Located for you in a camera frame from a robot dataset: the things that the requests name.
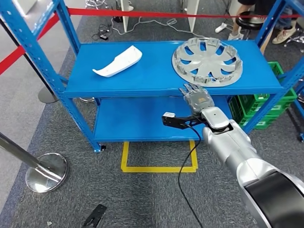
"black stool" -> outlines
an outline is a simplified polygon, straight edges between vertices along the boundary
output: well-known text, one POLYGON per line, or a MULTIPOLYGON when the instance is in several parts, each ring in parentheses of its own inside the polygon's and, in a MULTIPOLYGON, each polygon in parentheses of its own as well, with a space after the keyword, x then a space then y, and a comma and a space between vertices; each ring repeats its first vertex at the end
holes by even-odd
POLYGON ((253 11, 242 12, 239 17, 235 18, 235 23, 238 26, 246 29, 246 33, 244 35, 243 39, 248 39, 251 30, 259 30, 264 23, 264 18, 259 18, 259 15, 254 14, 253 11), (252 18, 244 18, 242 16, 254 16, 252 18))

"stanchion post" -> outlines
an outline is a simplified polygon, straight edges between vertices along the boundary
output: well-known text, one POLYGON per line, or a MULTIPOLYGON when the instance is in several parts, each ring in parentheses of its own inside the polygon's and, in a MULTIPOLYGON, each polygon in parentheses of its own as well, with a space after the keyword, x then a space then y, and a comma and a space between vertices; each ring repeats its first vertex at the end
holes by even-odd
POLYGON ((36 159, 1 132, 0 147, 29 166, 26 182, 34 192, 48 192, 57 188, 68 172, 66 160, 60 154, 47 153, 36 159))
MULTIPOLYGON (((8 36, 17 47, 20 46, 18 41, 5 25, 5 22, 3 22, 0 18, 0 24, 8 33, 8 36)), ((40 78, 40 80, 42 81, 42 83, 45 84, 45 88, 42 88, 40 90, 40 92, 38 94, 38 98, 42 102, 42 103, 54 103, 58 100, 54 92, 51 89, 51 87, 45 82, 44 77, 41 76, 41 74, 29 59, 29 57, 26 54, 23 55, 26 61, 29 62, 29 64, 40 78)))

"floor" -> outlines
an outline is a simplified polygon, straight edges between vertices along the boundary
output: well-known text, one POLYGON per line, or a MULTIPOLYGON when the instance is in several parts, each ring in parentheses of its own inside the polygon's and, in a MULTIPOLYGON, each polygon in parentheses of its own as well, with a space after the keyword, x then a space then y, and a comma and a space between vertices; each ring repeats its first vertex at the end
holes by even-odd
MULTIPOLYGON (((26 21, 32 28, 39 13, 46 6, 47 0, 39 0, 26 21)), ((81 8, 82 0, 66 0, 70 7, 81 8)), ((73 25, 78 27, 81 17, 72 17, 73 25)), ((16 46, 2 28, 0 28, 0 59, 11 53, 16 46)), ((57 23, 40 39, 39 43, 57 72, 61 68, 69 43, 62 25, 57 23)), ((37 95, 43 83, 24 58, 17 62, 0 76, 0 131, 18 145, 27 149, 36 129, 45 104, 37 95)), ((21 162, 0 149, 0 211, 14 184, 21 162)))
MULTIPOLYGON (((164 11, 179 10, 176 2, 167 0, 158 3, 161 2, 164 11)), ((71 7, 83 7, 82 0, 66 3, 71 7)), ((134 4, 136 9, 159 10, 159 4, 152 2, 138 1, 134 4)), ((224 12, 224 5, 222 2, 207 4, 201 1, 198 13, 203 12, 224 12)), ((75 27, 79 19, 72 18, 75 27)), ((84 17, 79 23, 78 34, 81 42, 92 42, 91 36, 97 32, 100 23, 109 22, 109 18, 84 17)), ((131 19, 129 24, 136 22, 137 19, 131 19)), ((227 30, 220 34, 214 33, 214 28, 221 22, 221 19, 199 20, 195 29, 197 33, 225 39, 228 36, 227 30)), ((187 24, 186 20, 179 19, 177 27, 188 29, 187 24)), ((117 26, 121 31, 123 30, 121 24, 115 24, 117 26)), ((185 40, 190 37, 192 35, 149 24, 139 25, 134 32, 124 36, 114 32, 109 40, 185 40)), ((0 52, 0 55, 5 56, 14 50, 14 44, 9 42, 8 39, 8 45, 1 45, 1 48, 5 46, 4 48, 11 49, 4 49, 3 52, 6 54, 0 52)), ((41 39, 41 44, 57 71, 64 76, 69 75, 74 56, 70 50, 68 51, 67 40, 60 24, 41 39)), ((278 60, 284 70, 288 70, 298 61, 301 54, 294 45, 290 45, 289 49, 269 45, 266 56, 269 61, 278 60), (286 50, 289 50, 289 58, 284 57, 286 50)), ((0 101, 0 113, 5 113, 0 120, 0 131, 23 148, 29 146, 29 151, 35 155, 46 151, 61 153, 69 161, 70 172, 61 188, 49 194, 37 195, 25 188, 23 180, 26 166, 20 166, 15 158, 7 158, 4 164, 1 164, 0 171, 0 205, 3 207, 9 194, 5 203, 5 211, 0 215, 0 221, 5 216, 5 223, 1 228, 44 228, 47 227, 48 221, 51 221, 51 227, 54 228, 77 228, 81 227, 98 203, 108 207, 106 227, 109 228, 197 227, 193 216, 178 191, 176 174, 121 173, 121 143, 109 143, 108 149, 100 155, 92 153, 90 145, 60 102, 45 107, 38 101, 36 94, 42 85, 24 59, 18 60, 15 65, 0 76, 0 86, 6 83, 0 88, 0 95, 5 97, 0 101), (20 71, 10 72, 14 69, 20 71)), ((77 104, 86 119, 93 123, 94 105, 77 104)), ((255 131, 250 137, 253 145, 266 161, 304 178, 302 169, 304 162, 301 152, 302 144, 296 140, 296 132, 287 114, 281 116, 266 131, 255 131)), ((128 164, 180 166, 188 151, 187 142, 134 142, 131 144, 128 164)), ((5 155, 2 152, 0 162, 5 155)), ((255 227, 252 218, 241 206, 235 180, 227 170, 216 166, 203 145, 198 149, 198 158, 198 172, 183 175, 182 184, 205 227, 255 227)))

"stanchion base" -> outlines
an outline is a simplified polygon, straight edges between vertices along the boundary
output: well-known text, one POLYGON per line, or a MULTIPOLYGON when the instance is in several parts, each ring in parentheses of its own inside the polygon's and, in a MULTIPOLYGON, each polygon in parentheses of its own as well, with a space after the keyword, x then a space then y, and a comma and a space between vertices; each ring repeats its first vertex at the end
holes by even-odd
POLYGON ((95 102, 95 99, 94 97, 91 97, 91 98, 79 98, 81 101, 84 102, 84 103, 94 103, 95 102))
POLYGON ((51 104, 54 102, 57 102, 58 98, 51 94, 47 87, 44 87, 38 93, 38 99, 42 103, 51 104))
POLYGON ((68 165, 63 156, 58 153, 47 153, 38 158, 45 168, 48 168, 61 179, 59 182, 48 179, 37 172, 35 169, 29 168, 26 172, 26 185, 32 191, 43 193, 54 190, 62 184, 68 173, 68 165))

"blue metal shelf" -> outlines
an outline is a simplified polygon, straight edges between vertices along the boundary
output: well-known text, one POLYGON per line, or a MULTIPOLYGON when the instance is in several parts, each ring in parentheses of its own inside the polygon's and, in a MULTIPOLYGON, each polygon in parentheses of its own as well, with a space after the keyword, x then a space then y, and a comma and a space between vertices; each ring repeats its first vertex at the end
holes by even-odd
MULTIPOLYGON (((65 94, 69 97, 180 96, 178 88, 186 81, 173 70, 171 59, 182 43, 183 41, 83 44, 65 94), (131 45, 143 52, 138 63, 110 78, 92 71, 105 67, 131 45)), ((208 88, 211 95, 276 93, 282 90, 254 41, 225 43, 238 50, 244 62, 243 74, 232 85, 208 88)))
MULTIPOLYGON (((63 0, 53 0, 53 3, 41 16, 33 32, 12 0, 0 0, 0 13, 95 152, 100 151, 99 142, 105 141, 197 139, 189 129, 164 127, 161 122, 162 114, 167 111, 175 112, 178 116, 190 114, 177 90, 185 81, 177 76, 171 63, 173 51, 183 41, 80 44, 63 0), (36 40, 54 10, 58 14, 77 57, 66 87, 64 85, 66 82, 54 71, 36 40), (106 66, 131 45, 143 52, 140 61, 111 78, 103 78, 92 71, 93 68, 106 66), (92 96, 95 97, 98 108, 94 132, 72 101, 75 97, 92 96)), ((259 47, 287 4, 304 16, 304 7, 296 0, 277 0, 255 41, 226 41, 236 48, 243 60, 244 70, 240 80, 226 87, 208 88, 211 95, 214 95, 216 105, 229 118, 232 116, 225 95, 271 94, 244 127, 245 132, 253 129, 304 75, 302 57, 292 70, 283 75, 284 80, 279 83, 259 52, 259 47)))
MULTIPOLYGON (((213 96, 214 103, 229 118, 230 109, 224 96, 213 96)), ((165 112, 189 116, 191 111, 183 97, 133 97, 102 99, 95 123, 97 142, 121 141, 180 141, 198 139, 191 129, 164 126, 165 112)), ((195 126, 201 132, 203 124, 195 126)))

